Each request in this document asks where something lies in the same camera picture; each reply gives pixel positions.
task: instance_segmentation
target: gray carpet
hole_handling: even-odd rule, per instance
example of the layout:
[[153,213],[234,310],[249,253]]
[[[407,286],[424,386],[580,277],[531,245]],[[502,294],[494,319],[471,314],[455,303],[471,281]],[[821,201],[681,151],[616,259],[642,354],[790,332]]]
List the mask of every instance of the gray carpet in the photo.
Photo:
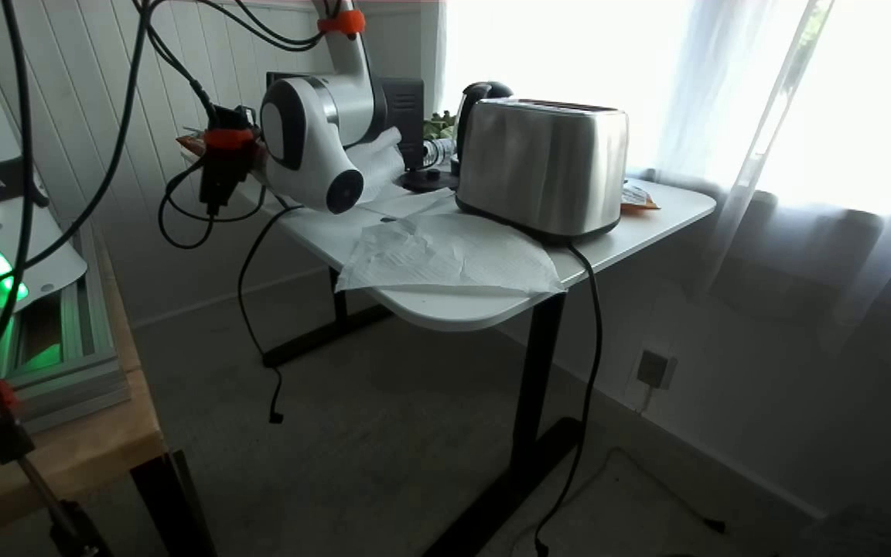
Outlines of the gray carpet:
[[[324,281],[255,297],[267,342],[324,319]],[[222,557],[422,555],[506,458],[523,354],[494,332],[432,334],[396,319],[360,332],[285,368],[285,424],[267,424],[272,373],[257,364],[231,303],[138,327],[137,342],[168,442],[189,458]],[[576,414],[577,397],[580,382],[556,373],[552,414]],[[590,438],[580,489],[544,530],[555,557],[774,555],[764,534],[706,530],[689,507],[611,452],[619,438],[602,421],[595,421]],[[567,464],[482,555],[531,557],[530,527],[556,498],[564,476]],[[729,512],[724,489],[715,493],[715,500],[697,505]],[[117,557],[164,555],[130,480],[79,500]],[[45,521],[37,512],[3,527],[0,555],[54,555]]]
[[891,521],[843,507],[806,527],[790,557],[891,557]]

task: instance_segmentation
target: desk foot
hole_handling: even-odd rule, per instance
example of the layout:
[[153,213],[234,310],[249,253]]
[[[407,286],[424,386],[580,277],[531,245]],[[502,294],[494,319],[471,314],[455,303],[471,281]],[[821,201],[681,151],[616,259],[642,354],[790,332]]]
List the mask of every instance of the desk foot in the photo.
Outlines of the desk foot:
[[580,421],[559,417],[523,464],[506,466],[427,550],[427,557],[473,557],[531,489],[577,445]]
[[170,557],[212,557],[212,542],[182,452],[133,466],[137,493]]
[[332,341],[340,341],[340,336],[347,336],[347,334],[352,334],[360,327],[369,327],[369,326],[373,326],[373,322],[381,322],[387,314],[391,313],[383,306],[369,306],[362,313],[340,314],[336,322],[328,322],[328,326],[323,326],[315,332],[290,336],[286,342],[282,342],[274,351],[267,351],[263,368],[274,368],[274,364],[294,363],[294,359],[300,359],[300,355],[306,355],[306,354],[311,354],[311,351],[317,351],[317,347],[324,347]]

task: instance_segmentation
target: electrical outlet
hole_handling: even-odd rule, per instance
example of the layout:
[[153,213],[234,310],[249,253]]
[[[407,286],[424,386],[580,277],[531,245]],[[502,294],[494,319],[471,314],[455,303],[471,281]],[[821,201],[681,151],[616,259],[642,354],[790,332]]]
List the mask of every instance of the electrical outlet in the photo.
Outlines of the electrical outlet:
[[640,363],[637,363],[637,381],[653,386],[653,391],[665,391],[671,381],[671,368],[675,363],[656,351],[642,351]]

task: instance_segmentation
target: white tabletop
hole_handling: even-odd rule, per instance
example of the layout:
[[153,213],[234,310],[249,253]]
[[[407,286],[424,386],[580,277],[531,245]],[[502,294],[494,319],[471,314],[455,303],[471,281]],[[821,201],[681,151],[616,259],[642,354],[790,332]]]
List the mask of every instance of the white tabletop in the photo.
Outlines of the white tabletop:
[[[647,211],[637,217],[622,217],[605,236],[577,241],[576,246],[590,259],[600,272],[686,225],[708,217],[715,211],[715,197],[689,188],[671,188],[656,181],[637,181],[653,195],[660,211]],[[457,211],[451,192],[432,195],[407,195],[394,192],[376,201],[360,205],[347,213],[323,213],[323,211],[290,211],[282,217],[282,225],[311,249],[324,265],[344,269],[356,239],[362,230],[383,223],[387,217],[407,217],[414,211]],[[573,289],[585,277],[580,262],[567,246],[548,246],[556,277]],[[460,291],[398,291],[398,289],[371,289],[371,294],[394,310],[398,319],[414,322],[422,327],[437,332],[475,332],[506,322],[509,314],[531,310],[552,294],[460,294]]]

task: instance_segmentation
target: wooden table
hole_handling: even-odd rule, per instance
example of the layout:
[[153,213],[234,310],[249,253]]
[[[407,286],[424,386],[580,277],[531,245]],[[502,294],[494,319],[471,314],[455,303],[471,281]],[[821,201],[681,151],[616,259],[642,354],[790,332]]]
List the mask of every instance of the wooden table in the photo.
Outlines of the wooden table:
[[[99,259],[117,363],[126,370],[126,402],[34,435],[37,449],[29,462],[59,498],[78,498],[133,473],[168,550],[212,555],[182,452],[164,445],[111,262]],[[30,511],[43,507],[25,473],[14,464],[0,464],[0,527]]]

